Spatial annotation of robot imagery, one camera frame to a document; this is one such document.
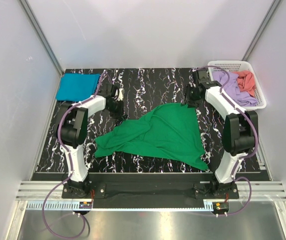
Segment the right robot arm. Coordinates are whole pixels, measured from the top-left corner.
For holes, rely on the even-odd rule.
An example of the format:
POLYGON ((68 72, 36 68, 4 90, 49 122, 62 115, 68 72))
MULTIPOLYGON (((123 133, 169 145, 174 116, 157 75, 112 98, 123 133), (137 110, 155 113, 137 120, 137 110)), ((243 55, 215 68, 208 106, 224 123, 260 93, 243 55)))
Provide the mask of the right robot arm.
POLYGON ((258 115, 239 106, 223 89, 224 85, 214 81, 208 70, 212 66, 199 67, 193 72, 193 85, 184 91, 184 104, 196 108, 206 101, 224 119, 222 145, 224 154, 214 172, 215 182, 210 185, 211 195, 221 198, 228 192, 227 185, 235 181, 238 168, 245 158, 255 155, 258 147, 258 115))

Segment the green t-shirt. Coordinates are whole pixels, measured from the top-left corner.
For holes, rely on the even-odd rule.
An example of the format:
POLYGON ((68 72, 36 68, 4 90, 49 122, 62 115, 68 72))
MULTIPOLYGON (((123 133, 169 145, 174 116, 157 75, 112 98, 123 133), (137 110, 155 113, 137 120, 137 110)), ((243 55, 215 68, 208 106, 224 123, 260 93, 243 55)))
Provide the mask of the green t-shirt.
POLYGON ((207 170, 197 113, 180 103, 157 106, 139 119, 127 119, 111 132, 95 139, 97 158, 124 152, 162 158, 207 170))

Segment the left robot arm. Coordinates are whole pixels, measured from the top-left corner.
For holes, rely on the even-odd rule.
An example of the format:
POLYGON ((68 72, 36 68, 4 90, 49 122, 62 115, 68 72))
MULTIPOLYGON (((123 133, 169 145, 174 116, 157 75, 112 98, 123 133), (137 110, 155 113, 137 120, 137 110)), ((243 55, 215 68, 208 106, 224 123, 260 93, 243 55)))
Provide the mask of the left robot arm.
POLYGON ((85 182, 83 144, 87 137, 88 119, 97 112, 109 111, 110 117, 122 120, 124 114, 124 89, 107 83, 88 99, 74 104, 64 103, 56 116, 56 137, 67 159, 70 182, 75 182, 73 192, 80 198, 90 194, 85 182))

